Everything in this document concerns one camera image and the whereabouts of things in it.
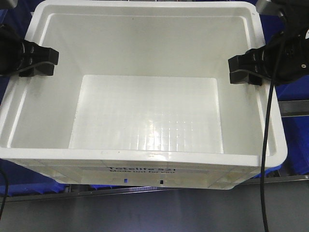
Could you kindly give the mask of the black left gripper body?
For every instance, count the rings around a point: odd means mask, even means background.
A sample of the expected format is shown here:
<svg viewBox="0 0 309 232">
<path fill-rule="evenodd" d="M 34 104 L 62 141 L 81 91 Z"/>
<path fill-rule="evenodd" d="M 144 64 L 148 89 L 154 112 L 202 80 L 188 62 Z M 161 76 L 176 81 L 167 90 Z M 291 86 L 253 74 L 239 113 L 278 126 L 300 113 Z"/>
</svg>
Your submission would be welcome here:
<svg viewBox="0 0 309 232">
<path fill-rule="evenodd" d="M 21 38 L 8 24 L 0 25 L 0 75 L 30 77 L 31 68 L 23 70 L 31 42 Z"/>
</svg>

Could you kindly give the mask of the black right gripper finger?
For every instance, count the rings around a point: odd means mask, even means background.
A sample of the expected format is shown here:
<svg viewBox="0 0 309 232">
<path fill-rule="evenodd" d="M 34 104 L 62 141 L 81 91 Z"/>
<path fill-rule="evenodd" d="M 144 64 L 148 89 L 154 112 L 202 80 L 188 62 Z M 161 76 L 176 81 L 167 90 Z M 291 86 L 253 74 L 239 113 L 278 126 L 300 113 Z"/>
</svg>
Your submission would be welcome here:
<svg viewBox="0 0 309 232">
<path fill-rule="evenodd" d="M 255 85 L 261 86 L 262 85 L 262 78 L 253 71 L 229 71 L 230 76 L 230 83 L 234 85 L 238 84 L 248 84 L 248 85 Z"/>
<path fill-rule="evenodd" d="M 229 71 L 258 73 L 263 66 L 263 49 L 250 49 L 242 55 L 236 55 L 228 60 Z"/>
</svg>

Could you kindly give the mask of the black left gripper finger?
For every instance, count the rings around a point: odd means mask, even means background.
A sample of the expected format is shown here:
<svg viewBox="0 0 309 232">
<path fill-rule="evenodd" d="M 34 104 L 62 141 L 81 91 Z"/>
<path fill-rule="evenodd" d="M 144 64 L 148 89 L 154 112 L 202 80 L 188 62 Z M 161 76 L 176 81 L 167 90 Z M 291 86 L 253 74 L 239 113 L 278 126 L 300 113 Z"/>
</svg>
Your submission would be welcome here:
<svg viewBox="0 0 309 232">
<path fill-rule="evenodd" d="M 28 51 L 28 65 L 31 68 L 54 69 L 58 64 L 59 52 L 50 47 L 42 47 L 34 42 L 29 42 Z"/>
<path fill-rule="evenodd" d="M 55 66 L 53 64 L 41 64 L 19 73 L 20 77 L 34 77 L 36 75 L 52 76 Z"/>
</svg>

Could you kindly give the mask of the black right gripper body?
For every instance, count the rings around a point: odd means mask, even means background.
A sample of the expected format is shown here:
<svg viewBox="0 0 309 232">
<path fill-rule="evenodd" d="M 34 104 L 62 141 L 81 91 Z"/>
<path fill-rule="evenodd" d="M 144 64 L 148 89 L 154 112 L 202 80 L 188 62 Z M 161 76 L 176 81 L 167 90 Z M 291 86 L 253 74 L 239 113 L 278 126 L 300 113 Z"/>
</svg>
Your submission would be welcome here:
<svg viewBox="0 0 309 232">
<path fill-rule="evenodd" d="M 276 85 L 297 81 L 309 74 L 309 28 L 291 37 L 278 33 L 263 48 L 263 62 L 267 77 Z"/>
</svg>

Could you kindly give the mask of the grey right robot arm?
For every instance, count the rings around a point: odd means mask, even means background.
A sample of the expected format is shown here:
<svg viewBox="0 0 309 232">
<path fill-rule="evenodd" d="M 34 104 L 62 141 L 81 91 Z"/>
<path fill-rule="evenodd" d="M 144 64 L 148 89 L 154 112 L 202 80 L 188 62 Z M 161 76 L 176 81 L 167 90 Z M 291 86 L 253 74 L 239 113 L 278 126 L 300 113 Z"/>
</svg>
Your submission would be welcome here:
<svg viewBox="0 0 309 232">
<path fill-rule="evenodd" d="M 309 73 L 309 2 L 307 0 L 259 0 L 257 12 L 278 16 L 284 29 L 266 45 L 228 60 L 231 84 L 289 84 Z"/>
</svg>

